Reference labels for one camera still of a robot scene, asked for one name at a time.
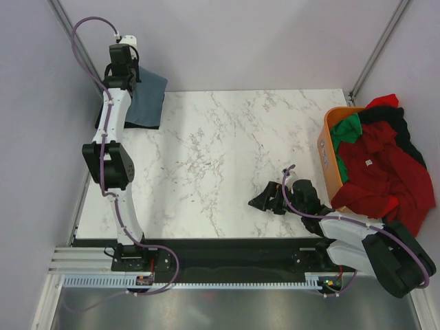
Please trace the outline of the blue-grey t shirt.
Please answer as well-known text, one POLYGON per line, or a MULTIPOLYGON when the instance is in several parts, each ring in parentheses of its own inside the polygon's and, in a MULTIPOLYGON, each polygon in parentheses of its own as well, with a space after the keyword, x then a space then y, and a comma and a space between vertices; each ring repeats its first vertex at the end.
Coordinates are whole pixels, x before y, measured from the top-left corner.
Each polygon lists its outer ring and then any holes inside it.
POLYGON ((162 107, 168 80, 143 67, 140 68, 141 83, 133 93, 126 113, 126 129, 159 129, 162 107))

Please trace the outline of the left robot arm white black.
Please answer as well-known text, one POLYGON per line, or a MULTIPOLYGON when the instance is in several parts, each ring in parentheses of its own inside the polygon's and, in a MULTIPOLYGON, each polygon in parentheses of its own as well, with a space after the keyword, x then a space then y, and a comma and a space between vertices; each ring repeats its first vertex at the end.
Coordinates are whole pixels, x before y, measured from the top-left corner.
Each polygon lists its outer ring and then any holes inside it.
POLYGON ((111 270, 144 272, 151 254, 142 246, 144 232, 135 213, 132 182, 133 160, 122 145, 124 123, 136 85, 141 82, 139 54, 132 43, 109 46, 111 62, 104 72, 103 104, 93 140, 82 146, 82 156, 101 194, 107 198, 116 222, 117 243, 111 270))

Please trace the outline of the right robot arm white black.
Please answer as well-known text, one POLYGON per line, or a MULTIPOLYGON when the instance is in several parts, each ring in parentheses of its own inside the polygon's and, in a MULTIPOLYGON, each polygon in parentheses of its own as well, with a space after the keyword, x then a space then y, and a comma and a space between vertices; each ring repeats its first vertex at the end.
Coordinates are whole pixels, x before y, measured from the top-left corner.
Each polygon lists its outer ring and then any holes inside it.
POLYGON ((290 185, 271 181, 248 204, 275 215, 290 212, 300 216, 310 233, 324 239, 314 255, 320 269, 353 268, 375 278, 396 298, 427 287, 437 272, 433 260, 402 223, 349 218, 322 204, 307 179, 290 185))

